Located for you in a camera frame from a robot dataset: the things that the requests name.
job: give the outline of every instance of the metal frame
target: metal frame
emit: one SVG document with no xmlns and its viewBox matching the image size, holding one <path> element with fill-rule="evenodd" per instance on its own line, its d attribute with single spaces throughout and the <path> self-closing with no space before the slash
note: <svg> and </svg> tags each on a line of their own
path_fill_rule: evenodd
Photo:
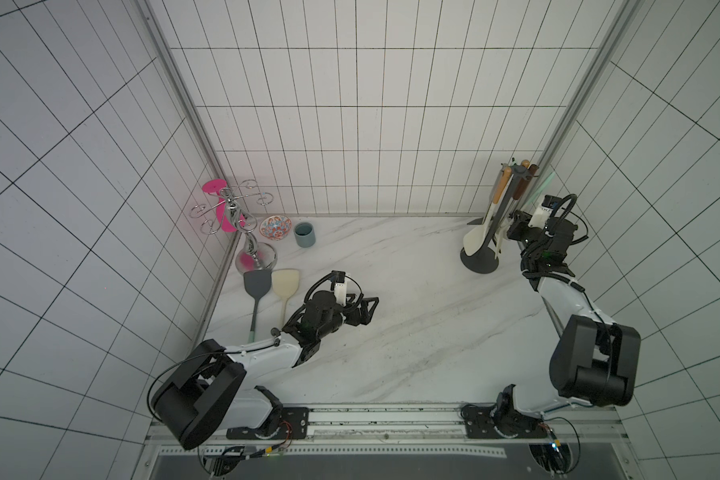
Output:
<svg viewBox="0 0 720 480">
<path fill-rule="evenodd" d="M 200 139 L 209 165 L 218 178 L 226 178 L 221 168 L 216 152 L 211 146 L 208 134 L 202 125 L 192 102 L 186 85 L 179 74 L 173 54 L 160 26 L 154 20 L 154 11 L 148 0 L 131 0 L 141 14 L 152 41 L 157 48 L 158 56 L 169 74 L 169 80 L 179 95 L 189 123 L 197 137 Z M 644 0 L 624 0 L 617 13 L 610 30 L 605 36 L 595 59 L 590 63 L 584 79 L 577 87 L 573 100 L 566 108 L 565 114 L 558 122 L 552 137 L 539 160 L 540 170 L 538 177 L 543 178 L 550 167 L 553 156 L 565 139 L 570 127 L 574 124 L 576 116 L 581 112 L 584 104 L 594 90 L 596 82 L 600 79 L 605 66 L 616 50 L 624 33 L 634 18 L 638 8 Z M 519 204 L 525 202 L 532 191 L 528 188 Z M 400 216 L 395 214 L 363 216 Z M 405 216 L 423 216 L 407 214 Z M 211 296 L 202 312 L 202 324 L 195 345 L 205 336 L 208 323 L 216 308 L 226 274 L 231 266 L 234 252 L 240 241 L 240 233 L 235 232 L 230 242 L 230 248 L 225 253 L 218 277 L 216 278 Z M 555 322 L 558 333 L 561 330 L 559 319 Z M 467 454 L 481 456 L 501 456 L 501 445 L 509 443 L 529 443 L 538 440 L 498 439 L 498 440 L 472 440 L 466 437 L 463 420 L 459 416 L 461 404 L 428 403 L 428 404 L 315 404 L 307 405 L 310 408 L 309 428 L 307 438 L 296 440 L 292 446 L 279 455 L 325 455 L 328 454 Z M 618 415 L 613 408 L 576 408 L 557 411 L 576 425 L 582 442 L 608 442 L 614 447 L 620 459 L 620 466 L 629 480 L 642 480 L 643 476 L 637 467 L 636 456 L 631 451 L 626 432 L 621 425 Z M 551 423 L 557 427 L 558 437 L 564 442 L 575 440 L 573 432 L 566 422 Z M 206 442 L 208 448 L 222 448 L 223 446 L 259 444 L 269 445 L 267 441 L 240 442 L 227 439 L 224 432 L 216 432 Z M 133 478 L 147 480 L 154 469 L 159 456 L 166 455 L 195 455 L 196 452 L 184 451 L 178 441 L 162 424 L 155 422 L 148 431 L 144 449 L 136 465 Z"/>
<path fill-rule="evenodd" d="M 229 183 L 229 179 L 224 175 L 224 170 L 221 168 L 219 158 L 216 156 L 216 151 L 212 148 L 210 140 L 208 140 L 208 133 L 202 126 L 202 122 L 200 121 L 200 117 L 197 114 L 197 110 L 195 110 L 194 104 L 190 99 L 189 90 L 187 90 L 184 79 L 181 77 L 179 69 L 176 67 L 176 61 L 173 59 L 173 54 L 168 47 L 168 42 L 165 39 L 165 35 L 163 35 L 163 31 L 160 29 L 160 26 L 155 21 L 155 14 L 154 10 L 152 9 L 152 5 L 149 3 L 148 0 L 131 1 L 136 6 L 136 10 L 141 15 L 141 19 L 146 24 L 146 30 L 150 33 L 150 36 L 152 37 L 152 43 L 157 48 L 157 56 L 160 58 L 163 66 L 168 71 L 169 80 L 173 85 L 173 89 L 179 95 L 179 100 L 182 103 L 182 107 L 186 112 L 187 118 L 190 120 L 190 125 L 192 125 L 192 129 L 195 131 L 195 134 L 200 139 L 202 148 L 204 149 L 206 156 L 210 161 L 210 165 L 213 168 L 214 175 L 216 176 L 216 178 L 223 178 L 224 180 L 227 180 L 227 183 Z"/>
<path fill-rule="evenodd" d="M 154 10 L 152 9 L 152 5 L 148 0 L 131 1 L 136 6 L 136 10 L 138 11 L 142 21 L 146 25 L 146 30 L 150 34 L 152 43 L 155 45 L 155 48 L 157 50 L 157 56 L 160 58 L 160 61 L 163 63 L 163 67 L 168 73 L 168 80 L 169 82 L 171 82 L 173 90 L 179 96 L 179 101 L 181 102 L 181 106 L 186 113 L 188 123 L 192 127 L 195 135 L 200 140 L 208 165 L 213 170 L 213 174 L 216 176 L 216 178 L 223 178 L 224 180 L 226 180 L 227 184 L 230 184 L 230 179 L 224 175 L 224 170 L 221 167 L 219 158 L 216 156 L 216 151 L 211 145 L 208 133 L 206 132 L 205 127 L 202 125 L 202 121 L 197 114 L 197 110 L 195 109 L 190 99 L 189 90 L 187 90 L 186 84 L 184 83 L 184 80 L 179 73 L 179 69 L 176 66 L 176 61 L 173 59 L 173 54 L 168 47 L 168 42 L 166 42 L 165 35 L 163 34 L 160 26 L 155 21 L 155 15 Z M 210 318 L 213 315 L 213 311 L 216 309 L 216 302 L 218 302 L 219 300 L 221 288 L 224 285 L 226 274 L 232 264 L 232 259 L 234 257 L 234 252 L 237 248 L 238 242 L 240 241 L 240 236 L 240 232 L 235 232 L 234 234 L 232 234 L 232 241 L 230 242 L 230 247 L 224 254 L 221 267 L 219 268 L 219 274 L 213 281 L 210 298 L 208 299 L 205 308 L 202 310 L 202 315 L 200 317 L 200 328 L 198 329 L 197 336 L 195 337 L 192 346 L 197 346 L 197 344 L 202 341 L 202 338 L 205 336 L 206 331 L 208 330 Z"/>
<path fill-rule="evenodd" d="M 500 438 L 477 440 L 466 437 L 457 403 L 311 404 L 307 437 L 294 440 L 284 452 L 273 455 L 472 455 L 506 458 L 502 446 L 538 443 L 539 439 Z M 568 418 L 582 443 L 609 443 L 614 447 L 625 478 L 641 480 L 637 460 L 614 408 L 568 408 L 556 416 Z M 565 421 L 553 420 L 562 442 L 576 436 Z M 224 431 L 211 436 L 201 451 L 221 453 L 228 446 L 268 446 L 272 441 L 229 440 Z M 145 441 L 134 480 L 147 480 L 159 456 L 195 456 L 184 450 L 170 431 L 152 425 Z"/>
<path fill-rule="evenodd" d="M 584 107 L 584 104 L 592 94 L 595 85 L 600 80 L 605 67 L 608 65 L 608 61 L 614 56 L 616 48 L 621 43 L 621 39 L 624 37 L 627 28 L 632 23 L 633 18 L 640 9 L 640 6 L 643 5 L 644 1 L 645 0 L 624 0 L 619 12 L 616 14 L 613 24 L 610 26 L 610 30 L 603 39 L 603 42 L 600 44 L 600 47 L 597 49 L 595 58 L 593 58 L 590 66 L 586 70 L 581 83 L 576 88 L 574 96 L 565 109 L 563 117 L 557 123 L 557 127 L 555 127 L 555 130 L 552 133 L 552 137 L 547 142 L 547 146 L 544 148 L 544 152 L 539 158 L 539 170 L 536 173 L 535 180 L 532 180 L 532 184 L 528 186 L 525 193 L 522 197 L 520 197 L 518 205 L 523 205 L 525 203 L 531 192 L 533 192 L 534 186 L 538 182 L 539 178 L 546 178 L 547 171 L 552 163 L 552 158 L 555 156 L 557 150 L 562 145 L 563 140 L 566 138 L 571 127 L 574 125 L 576 117 L 579 116 L 581 109 Z"/>
</svg>

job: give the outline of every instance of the beige spatula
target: beige spatula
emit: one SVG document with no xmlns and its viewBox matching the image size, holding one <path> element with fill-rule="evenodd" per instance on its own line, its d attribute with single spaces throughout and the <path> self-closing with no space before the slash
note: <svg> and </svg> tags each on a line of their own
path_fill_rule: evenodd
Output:
<svg viewBox="0 0 720 480">
<path fill-rule="evenodd" d="M 280 327 L 286 324 L 286 305 L 298 290 L 298 270 L 275 270 L 272 272 L 272 291 L 282 300 Z"/>
<path fill-rule="evenodd" d="M 510 167 L 504 167 L 501 171 L 501 177 L 499 178 L 498 188 L 494 191 L 494 198 L 490 202 L 488 212 L 485 215 L 482 225 L 477 225 L 475 228 L 467 232 L 464 235 L 464 252 L 467 255 L 474 255 L 475 252 L 480 250 L 483 245 L 483 240 L 488 234 L 488 227 L 490 225 L 490 216 L 498 206 L 499 200 L 501 200 L 501 194 L 504 192 L 504 188 L 507 187 L 507 182 L 512 176 L 512 169 Z"/>
</svg>

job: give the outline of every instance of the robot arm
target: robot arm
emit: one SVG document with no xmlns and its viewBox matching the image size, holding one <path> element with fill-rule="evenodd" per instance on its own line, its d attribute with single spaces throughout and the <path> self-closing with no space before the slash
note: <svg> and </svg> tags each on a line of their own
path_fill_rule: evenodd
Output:
<svg viewBox="0 0 720 480">
<path fill-rule="evenodd" d="M 556 216 L 566 202 L 563 214 Z M 564 262 L 568 246 L 586 237 L 574 240 L 577 227 L 565 219 L 575 202 L 576 195 L 547 195 L 534 215 L 512 214 L 508 238 L 525 246 L 520 269 L 553 321 L 560 322 L 560 340 L 548 375 L 510 385 L 499 394 L 490 416 L 502 436 L 533 430 L 546 412 L 569 404 L 624 406 L 632 399 L 640 334 L 597 308 Z"/>
<path fill-rule="evenodd" d="M 273 434 L 282 404 L 259 385 L 260 379 L 309 360 L 320 341 L 344 323 L 367 325 L 373 317 L 378 298 L 364 298 L 362 289 L 359 296 L 347 294 L 346 278 L 344 272 L 333 271 L 320 279 L 282 331 L 272 329 L 271 339 L 230 348 L 215 340 L 199 344 L 150 398 L 155 417 L 188 450 L 221 428 L 247 427 L 262 437 Z M 315 292 L 327 280 L 332 291 Z"/>
</svg>

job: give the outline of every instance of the pink holder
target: pink holder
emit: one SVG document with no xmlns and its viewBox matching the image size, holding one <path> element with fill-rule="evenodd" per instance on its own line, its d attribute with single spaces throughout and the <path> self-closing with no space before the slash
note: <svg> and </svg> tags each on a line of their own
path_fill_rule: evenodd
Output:
<svg viewBox="0 0 720 480">
<path fill-rule="evenodd" d="M 219 192 L 222 188 L 227 188 L 226 180 L 224 180 L 223 178 L 215 178 L 214 180 L 211 180 L 210 182 L 203 185 L 202 191 L 209 195 L 221 197 L 222 195 Z M 226 217 L 226 202 L 222 202 L 216 206 L 216 218 L 221 223 L 221 229 L 223 231 L 237 232 L 237 228 L 235 228 L 230 223 L 230 219 Z"/>
</svg>

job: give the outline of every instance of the gray spatula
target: gray spatula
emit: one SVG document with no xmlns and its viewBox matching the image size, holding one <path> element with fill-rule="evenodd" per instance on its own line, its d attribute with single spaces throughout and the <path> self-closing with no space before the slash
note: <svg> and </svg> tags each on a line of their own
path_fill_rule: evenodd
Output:
<svg viewBox="0 0 720 480">
<path fill-rule="evenodd" d="M 242 274 L 242 283 L 246 292 L 253 297 L 253 318 L 251 319 L 251 332 L 248 334 L 248 343 L 253 342 L 256 336 L 256 314 L 259 312 L 259 300 L 272 288 L 271 270 L 252 270 Z"/>
</svg>

